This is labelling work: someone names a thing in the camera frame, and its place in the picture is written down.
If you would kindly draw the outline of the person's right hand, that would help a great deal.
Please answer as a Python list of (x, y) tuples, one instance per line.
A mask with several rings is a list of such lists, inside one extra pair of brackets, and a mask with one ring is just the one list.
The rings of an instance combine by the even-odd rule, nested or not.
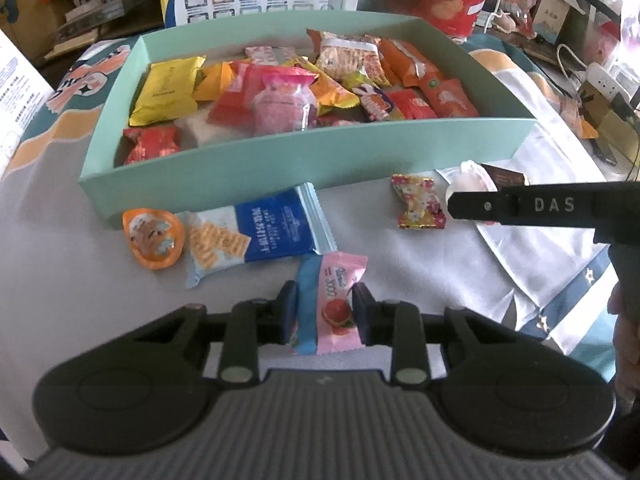
[(627, 318), (620, 283), (612, 289), (608, 313), (616, 316), (613, 334), (615, 389), (623, 399), (634, 401), (639, 397), (639, 325)]

